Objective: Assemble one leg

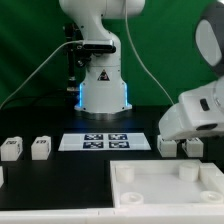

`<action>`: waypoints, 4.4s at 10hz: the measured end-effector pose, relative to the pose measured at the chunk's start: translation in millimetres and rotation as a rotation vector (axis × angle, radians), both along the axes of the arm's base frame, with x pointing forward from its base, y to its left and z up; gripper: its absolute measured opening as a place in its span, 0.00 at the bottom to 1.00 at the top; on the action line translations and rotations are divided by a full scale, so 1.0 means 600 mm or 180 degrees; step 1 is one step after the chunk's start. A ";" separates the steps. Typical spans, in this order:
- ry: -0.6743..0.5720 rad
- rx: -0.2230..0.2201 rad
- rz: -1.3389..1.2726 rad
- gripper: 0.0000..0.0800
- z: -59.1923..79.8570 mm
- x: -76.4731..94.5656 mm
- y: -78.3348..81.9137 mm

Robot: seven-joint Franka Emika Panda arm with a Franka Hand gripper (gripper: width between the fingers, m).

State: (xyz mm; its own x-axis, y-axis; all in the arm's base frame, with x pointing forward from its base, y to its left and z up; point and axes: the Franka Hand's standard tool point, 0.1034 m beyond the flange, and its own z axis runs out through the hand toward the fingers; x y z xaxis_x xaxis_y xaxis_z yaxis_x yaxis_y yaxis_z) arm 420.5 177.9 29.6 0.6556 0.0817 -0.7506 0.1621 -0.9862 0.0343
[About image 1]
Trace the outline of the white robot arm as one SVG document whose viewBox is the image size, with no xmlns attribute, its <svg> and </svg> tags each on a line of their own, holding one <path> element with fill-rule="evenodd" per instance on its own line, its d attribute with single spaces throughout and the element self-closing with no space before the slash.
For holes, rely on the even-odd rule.
<svg viewBox="0 0 224 224">
<path fill-rule="evenodd" d="M 117 116 L 132 109 L 127 84 L 121 77 L 121 41 L 107 30 L 104 19 L 127 19 L 139 15 L 145 0 L 59 0 L 63 12 L 81 31 L 77 63 L 85 69 L 80 100 L 75 109 L 91 117 Z M 158 123 L 165 140 L 224 135 L 224 54 L 221 21 L 224 0 L 217 0 L 200 19 L 195 40 L 199 52 L 218 79 L 183 92 Z"/>
</svg>

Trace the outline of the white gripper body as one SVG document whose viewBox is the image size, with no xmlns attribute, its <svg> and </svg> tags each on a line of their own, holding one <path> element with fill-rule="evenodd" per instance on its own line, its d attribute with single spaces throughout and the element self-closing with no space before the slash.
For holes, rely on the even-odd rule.
<svg viewBox="0 0 224 224">
<path fill-rule="evenodd" d="M 159 121 L 164 140 L 224 136 L 224 81 L 183 92 Z"/>
</svg>

